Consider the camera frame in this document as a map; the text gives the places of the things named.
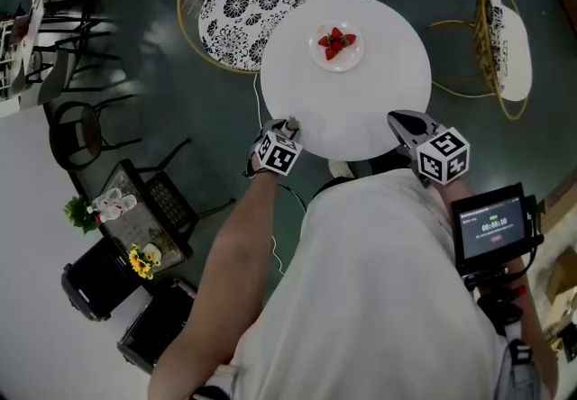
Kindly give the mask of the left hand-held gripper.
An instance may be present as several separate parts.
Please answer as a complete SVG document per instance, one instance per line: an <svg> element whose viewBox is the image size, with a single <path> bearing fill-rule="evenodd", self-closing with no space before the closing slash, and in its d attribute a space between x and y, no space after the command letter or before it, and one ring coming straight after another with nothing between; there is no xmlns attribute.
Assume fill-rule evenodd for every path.
<svg viewBox="0 0 577 400"><path fill-rule="evenodd" d="M264 135L256 147L260 168L282 176L288 175L303 150L301 144L293 141L298 132L299 122L293 116L288 120L271 119L263 124ZM289 139L281 135L288 133Z"/></svg>

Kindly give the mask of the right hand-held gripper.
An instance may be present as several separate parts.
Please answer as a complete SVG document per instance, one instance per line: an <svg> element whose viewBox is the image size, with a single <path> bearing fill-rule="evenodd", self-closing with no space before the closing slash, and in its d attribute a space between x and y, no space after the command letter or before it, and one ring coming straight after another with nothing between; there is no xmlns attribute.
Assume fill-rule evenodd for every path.
<svg viewBox="0 0 577 400"><path fill-rule="evenodd" d="M388 125L408 156L414 155L413 138L432 139L415 150L417 174L446 186L469 169L470 143L454 128L444 126L428 114L411 110L394 110L387 115Z"/></svg>

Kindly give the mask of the white plate with strawberries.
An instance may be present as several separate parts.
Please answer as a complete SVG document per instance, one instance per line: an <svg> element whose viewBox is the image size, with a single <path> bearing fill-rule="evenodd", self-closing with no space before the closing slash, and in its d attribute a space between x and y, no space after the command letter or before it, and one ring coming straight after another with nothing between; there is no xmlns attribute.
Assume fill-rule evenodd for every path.
<svg viewBox="0 0 577 400"><path fill-rule="evenodd" d="M351 46L343 44L343 37L341 39L333 39L331 36L332 29L336 27L343 36L347 33L356 36L355 43ZM317 42L323 36L330 38L330 46L323 47ZM325 49L330 48L338 52L338 54L330 61L325 59ZM364 40L359 29L350 23L337 21L319 24L313 31L308 41L308 52L311 59L322 69L330 72L345 72L354 68L362 59L364 53Z"/></svg>

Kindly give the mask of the person's left forearm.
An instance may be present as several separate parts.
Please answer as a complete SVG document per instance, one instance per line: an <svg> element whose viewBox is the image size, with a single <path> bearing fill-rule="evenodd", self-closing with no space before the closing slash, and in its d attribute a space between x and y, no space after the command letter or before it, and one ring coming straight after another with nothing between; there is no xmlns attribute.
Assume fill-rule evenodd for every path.
<svg viewBox="0 0 577 400"><path fill-rule="evenodd" d="M191 237L193 256L179 267L190 284L203 283L238 288L251 281L266 290L270 270L280 280L287 262L277 252L274 238L276 195L283 185L279 176L262 172L253 179L243 197L222 212L199 222Z"/></svg>

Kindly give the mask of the round white table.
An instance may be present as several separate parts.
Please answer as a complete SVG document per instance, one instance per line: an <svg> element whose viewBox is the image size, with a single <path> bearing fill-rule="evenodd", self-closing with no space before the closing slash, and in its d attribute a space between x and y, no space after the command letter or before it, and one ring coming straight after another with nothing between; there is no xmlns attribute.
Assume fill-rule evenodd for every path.
<svg viewBox="0 0 577 400"><path fill-rule="evenodd" d="M345 72L320 68L308 41L321 23L343 21L360 30L364 53ZM319 157L359 161L392 150L398 141L390 111L424 112L432 78L426 48L398 12L377 0L315 0L275 28L261 61L261 91L274 118L295 117L300 142Z"/></svg>

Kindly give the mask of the person's white shoe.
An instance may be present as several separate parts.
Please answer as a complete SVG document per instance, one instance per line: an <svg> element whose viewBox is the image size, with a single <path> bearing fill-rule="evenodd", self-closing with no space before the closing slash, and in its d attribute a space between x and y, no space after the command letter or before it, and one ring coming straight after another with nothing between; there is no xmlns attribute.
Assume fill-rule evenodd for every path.
<svg viewBox="0 0 577 400"><path fill-rule="evenodd" d="M346 161L329 159L327 163L333 178L355 179L355 175Z"/></svg>

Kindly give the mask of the floral seat cushion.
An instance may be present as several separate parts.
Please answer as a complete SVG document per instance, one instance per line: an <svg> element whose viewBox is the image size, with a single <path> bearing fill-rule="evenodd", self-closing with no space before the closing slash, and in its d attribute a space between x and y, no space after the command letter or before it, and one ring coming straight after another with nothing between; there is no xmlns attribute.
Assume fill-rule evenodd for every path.
<svg viewBox="0 0 577 400"><path fill-rule="evenodd" d="M527 29L520 15L502 0L485 0L491 53L501 96L511 102L528 98L532 65Z"/></svg>
<svg viewBox="0 0 577 400"><path fill-rule="evenodd" d="M206 52L227 68L258 71L266 44L283 18L314 0L205 0L198 16Z"/></svg>

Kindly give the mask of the black monitor rig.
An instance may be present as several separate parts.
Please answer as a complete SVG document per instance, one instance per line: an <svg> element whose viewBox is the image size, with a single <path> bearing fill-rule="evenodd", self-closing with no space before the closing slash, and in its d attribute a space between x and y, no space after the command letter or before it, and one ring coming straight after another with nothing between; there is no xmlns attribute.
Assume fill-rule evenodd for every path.
<svg viewBox="0 0 577 400"><path fill-rule="evenodd" d="M522 310L514 303L525 286L521 279L544 242L534 195L520 183L451 203L455 268L468 291L486 293L477 304L498 334L519 323Z"/></svg>

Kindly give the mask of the person's white shirt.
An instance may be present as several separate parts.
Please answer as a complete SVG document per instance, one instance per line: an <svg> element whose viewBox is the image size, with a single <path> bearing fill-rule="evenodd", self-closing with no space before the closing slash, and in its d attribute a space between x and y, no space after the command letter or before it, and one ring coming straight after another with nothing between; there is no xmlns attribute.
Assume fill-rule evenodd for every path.
<svg viewBox="0 0 577 400"><path fill-rule="evenodd" d="M271 296L205 284L233 400L501 400L505 342L454 266L444 202L406 170L322 191Z"/></svg>

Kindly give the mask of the dark glass side table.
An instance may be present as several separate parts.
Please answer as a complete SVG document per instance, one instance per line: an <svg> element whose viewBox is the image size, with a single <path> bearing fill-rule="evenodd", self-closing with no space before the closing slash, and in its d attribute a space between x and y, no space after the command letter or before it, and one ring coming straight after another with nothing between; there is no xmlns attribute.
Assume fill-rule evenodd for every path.
<svg viewBox="0 0 577 400"><path fill-rule="evenodd" d="M189 245L197 224L235 203L226 202L204 211L195 210L166 172L166 167L181 149L192 143L185 139L159 163L137 168L131 160L118 161L108 176L102 191L118 188L125 195L136 197L136 206L118 218L104 223L102 231L115 245L130 251L133 245L141 248L155 246L161 254L160 264L153 268L160 273L185 262L193 255Z"/></svg>

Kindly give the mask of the clear water bottle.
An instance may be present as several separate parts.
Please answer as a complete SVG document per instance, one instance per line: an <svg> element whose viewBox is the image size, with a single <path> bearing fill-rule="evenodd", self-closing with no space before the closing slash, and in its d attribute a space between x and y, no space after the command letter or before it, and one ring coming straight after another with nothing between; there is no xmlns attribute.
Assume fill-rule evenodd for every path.
<svg viewBox="0 0 577 400"><path fill-rule="evenodd" d="M106 223L121 217L126 212L132 210L138 203L135 195L126 195L114 203L104 203L99 215L96 217L97 223Z"/></svg>
<svg viewBox="0 0 577 400"><path fill-rule="evenodd" d="M122 196L122 191L118 187L113 187L95 198L91 202L90 207L93 211L101 212L106 207L116 204L122 198Z"/></svg>

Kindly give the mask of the sunflower pot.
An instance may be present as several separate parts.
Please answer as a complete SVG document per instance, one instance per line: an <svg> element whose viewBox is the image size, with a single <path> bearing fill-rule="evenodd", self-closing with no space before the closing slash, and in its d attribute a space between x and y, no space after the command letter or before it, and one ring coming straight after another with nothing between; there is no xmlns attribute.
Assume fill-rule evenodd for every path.
<svg viewBox="0 0 577 400"><path fill-rule="evenodd" d="M155 270L160 267L161 258L160 250L152 243L148 243L143 249L133 243L129 251L129 262L134 272L144 279L153 279Z"/></svg>

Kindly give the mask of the black round-back chair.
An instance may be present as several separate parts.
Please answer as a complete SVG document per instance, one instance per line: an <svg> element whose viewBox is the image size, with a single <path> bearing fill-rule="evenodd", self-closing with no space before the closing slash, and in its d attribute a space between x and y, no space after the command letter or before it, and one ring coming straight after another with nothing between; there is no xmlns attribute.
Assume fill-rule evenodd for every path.
<svg viewBox="0 0 577 400"><path fill-rule="evenodd" d="M59 105L49 126L50 150L57 164L68 173L78 173L93 164L103 152L140 142L141 139L132 139L110 144L100 123L106 108L132 98L133 95L121 95L96 105L80 101Z"/></svg>

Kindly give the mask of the green potted plant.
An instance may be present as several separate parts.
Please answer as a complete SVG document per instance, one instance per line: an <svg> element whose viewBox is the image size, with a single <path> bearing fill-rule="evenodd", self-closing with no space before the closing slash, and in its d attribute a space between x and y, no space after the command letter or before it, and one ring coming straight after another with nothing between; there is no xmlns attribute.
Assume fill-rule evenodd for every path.
<svg viewBox="0 0 577 400"><path fill-rule="evenodd" d="M84 234L98 229L96 215L90 213L88 207L87 200L81 196L73 196L64 206L64 213L71 224Z"/></svg>

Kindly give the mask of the grey chair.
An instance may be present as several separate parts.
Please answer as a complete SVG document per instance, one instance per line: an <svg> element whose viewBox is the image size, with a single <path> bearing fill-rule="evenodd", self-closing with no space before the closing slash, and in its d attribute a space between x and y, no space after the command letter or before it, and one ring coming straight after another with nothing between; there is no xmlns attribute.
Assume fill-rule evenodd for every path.
<svg viewBox="0 0 577 400"><path fill-rule="evenodd" d="M60 96L68 87L76 61L77 55L69 46L34 47L28 70L21 68L13 83L19 109L45 105Z"/></svg>

